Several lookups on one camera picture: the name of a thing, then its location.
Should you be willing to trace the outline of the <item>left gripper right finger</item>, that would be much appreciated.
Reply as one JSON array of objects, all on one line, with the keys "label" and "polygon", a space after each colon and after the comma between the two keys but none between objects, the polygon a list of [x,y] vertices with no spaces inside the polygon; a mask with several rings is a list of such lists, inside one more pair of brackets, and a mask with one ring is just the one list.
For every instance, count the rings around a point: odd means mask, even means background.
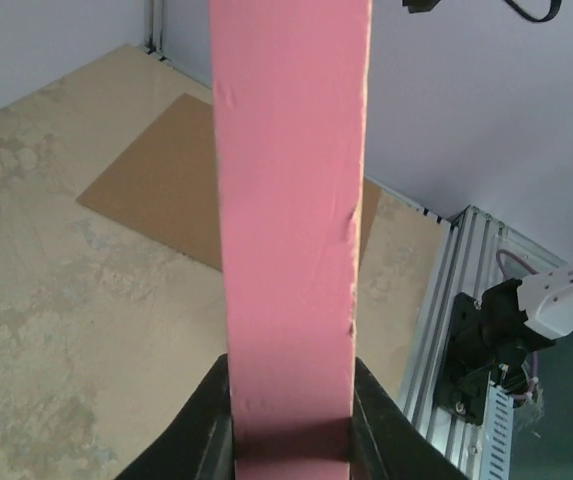
[{"label": "left gripper right finger", "polygon": [[352,479],[466,478],[419,434],[361,359],[355,360],[350,440]]}]

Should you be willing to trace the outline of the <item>pink picture frame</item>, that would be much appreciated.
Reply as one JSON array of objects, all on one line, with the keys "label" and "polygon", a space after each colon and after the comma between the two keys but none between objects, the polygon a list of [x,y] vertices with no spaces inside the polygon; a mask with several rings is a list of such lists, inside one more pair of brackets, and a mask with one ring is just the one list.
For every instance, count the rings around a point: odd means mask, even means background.
[{"label": "pink picture frame", "polygon": [[209,7],[240,479],[345,479],[372,5]]}]

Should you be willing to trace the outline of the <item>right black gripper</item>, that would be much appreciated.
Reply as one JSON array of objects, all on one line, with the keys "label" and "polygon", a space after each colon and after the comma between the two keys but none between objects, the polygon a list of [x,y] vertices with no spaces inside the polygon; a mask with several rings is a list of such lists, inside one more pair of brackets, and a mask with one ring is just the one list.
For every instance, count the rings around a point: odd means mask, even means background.
[{"label": "right black gripper", "polygon": [[402,6],[409,14],[431,12],[438,4],[439,0],[402,0]]}]

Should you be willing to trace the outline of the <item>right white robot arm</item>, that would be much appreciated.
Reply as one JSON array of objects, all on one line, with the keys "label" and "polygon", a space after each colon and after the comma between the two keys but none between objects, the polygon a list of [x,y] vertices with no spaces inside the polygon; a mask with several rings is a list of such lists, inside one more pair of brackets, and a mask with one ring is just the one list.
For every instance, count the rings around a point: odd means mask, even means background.
[{"label": "right white robot arm", "polygon": [[496,213],[560,255],[519,290],[529,326],[573,332],[573,1],[527,23],[504,1],[403,2],[400,189],[439,213]]}]

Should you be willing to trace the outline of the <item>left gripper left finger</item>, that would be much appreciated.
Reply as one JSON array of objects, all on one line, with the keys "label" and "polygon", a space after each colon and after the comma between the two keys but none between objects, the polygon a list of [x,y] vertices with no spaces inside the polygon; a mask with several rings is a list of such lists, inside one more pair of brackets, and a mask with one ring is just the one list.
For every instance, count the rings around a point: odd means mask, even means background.
[{"label": "left gripper left finger", "polygon": [[117,480],[234,477],[228,358],[219,356],[162,434]]}]

